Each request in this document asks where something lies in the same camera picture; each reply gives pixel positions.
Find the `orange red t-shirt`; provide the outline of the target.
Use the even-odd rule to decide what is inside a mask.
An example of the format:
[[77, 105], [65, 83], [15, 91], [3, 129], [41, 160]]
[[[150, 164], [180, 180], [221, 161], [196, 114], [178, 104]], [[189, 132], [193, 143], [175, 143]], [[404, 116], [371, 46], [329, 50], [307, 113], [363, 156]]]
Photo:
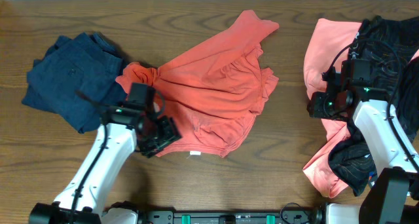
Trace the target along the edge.
[[259, 65], [261, 41], [278, 28], [245, 10], [227, 30], [158, 68], [127, 65], [116, 82], [125, 92], [134, 83], [158, 90], [157, 104], [181, 134], [160, 157], [189, 151], [225, 157], [241, 146], [279, 81]]

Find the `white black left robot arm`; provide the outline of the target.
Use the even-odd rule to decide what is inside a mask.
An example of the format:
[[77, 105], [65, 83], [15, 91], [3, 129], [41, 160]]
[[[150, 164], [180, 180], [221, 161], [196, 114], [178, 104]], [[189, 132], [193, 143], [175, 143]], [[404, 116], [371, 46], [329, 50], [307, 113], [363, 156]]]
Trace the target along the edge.
[[29, 224], [141, 223], [137, 208], [105, 203], [120, 169], [132, 153], [150, 158], [181, 137], [174, 120], [153, 107], [107, 106], [91, 150], [52, 204], [38, 203]]

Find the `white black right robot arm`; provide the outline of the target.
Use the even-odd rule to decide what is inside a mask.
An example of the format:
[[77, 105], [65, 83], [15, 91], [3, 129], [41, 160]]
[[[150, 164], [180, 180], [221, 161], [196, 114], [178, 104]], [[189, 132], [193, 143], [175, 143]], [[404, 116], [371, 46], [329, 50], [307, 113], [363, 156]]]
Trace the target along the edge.
[[392, 93], [377, 88], [364, 73], [322, 75], [325, 92], [312, 95], [311, 117], [353, 120], [364, 137], [378, 178], [359, 206], [330, 203], [318, 214], [318, 223], [417, 223], [418, 153], [402, 129]]

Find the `light salmon pink shirt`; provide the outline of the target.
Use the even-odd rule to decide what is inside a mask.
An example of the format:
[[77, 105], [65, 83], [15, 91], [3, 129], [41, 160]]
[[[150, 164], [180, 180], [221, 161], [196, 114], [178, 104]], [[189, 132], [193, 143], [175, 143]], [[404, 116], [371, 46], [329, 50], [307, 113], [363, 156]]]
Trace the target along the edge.
[[[304, 57], [304, 82], [309, 96], [325, 91], [327, 83], [322, 80], [322, 73], [331, 65], [340, 69], [342, 61], [348, 59], [349, 48], [355, 45], [354, 38], [361, 23], [335, 22], [324, 18], [318, 20]], [[334, 198], [349, 186], [331, 170], [329, 153], [339, 142], [348, 139], [350, 132], [348, 122], [324, 119], [322, 123], [327, 133], [327, 143], [302, 171], [322, 196]]]

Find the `black patterned shirt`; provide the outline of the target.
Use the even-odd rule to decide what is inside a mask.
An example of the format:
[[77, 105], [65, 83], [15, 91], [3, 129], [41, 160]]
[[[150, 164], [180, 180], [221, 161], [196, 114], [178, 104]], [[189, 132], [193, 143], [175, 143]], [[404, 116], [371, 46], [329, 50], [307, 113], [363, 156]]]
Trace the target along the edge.
[[[364, 20], [358, 29], [355, 45], [349, 48], [348, 59], [368, 60], [373, 65], [373, 86], [394, 91], [398, 63], [402, 68], [401, 86], [393, 104], [397, 117], [410, 141], [418, 131], [418, 18], [394, 21], [380, 16]], [[333, 173], [359, 196], [365, 190], [369, 175], [376, 172], [373, 158], [364, 137], [353, 121], [347, 124], [348, 139], [339, 142], [329, 153]]]

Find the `folded navy blue pants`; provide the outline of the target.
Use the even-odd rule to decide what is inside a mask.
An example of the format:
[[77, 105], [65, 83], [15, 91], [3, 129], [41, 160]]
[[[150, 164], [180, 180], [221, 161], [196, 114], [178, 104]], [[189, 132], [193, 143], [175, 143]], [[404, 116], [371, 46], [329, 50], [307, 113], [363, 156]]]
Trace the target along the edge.
[[80, 134], [96, 130], [98, 111], [76, 92], [103, 104], [121, 103], [126, 93], [115, 79], [126, 65], [118, 50], [99, 33], [81, 33], [73, 39], [61, 35], [28, 71], [22, 103], [60, 115]]

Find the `black base rail green buttons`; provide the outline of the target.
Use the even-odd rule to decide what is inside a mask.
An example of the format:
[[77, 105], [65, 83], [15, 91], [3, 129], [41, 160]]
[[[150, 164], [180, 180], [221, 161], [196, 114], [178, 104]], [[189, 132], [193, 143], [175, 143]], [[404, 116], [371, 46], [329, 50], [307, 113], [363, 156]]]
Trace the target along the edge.
[[279, 212], [173, 212], [152, 211], [139, 224], [324, 224], [320, 210], [286, 208]]

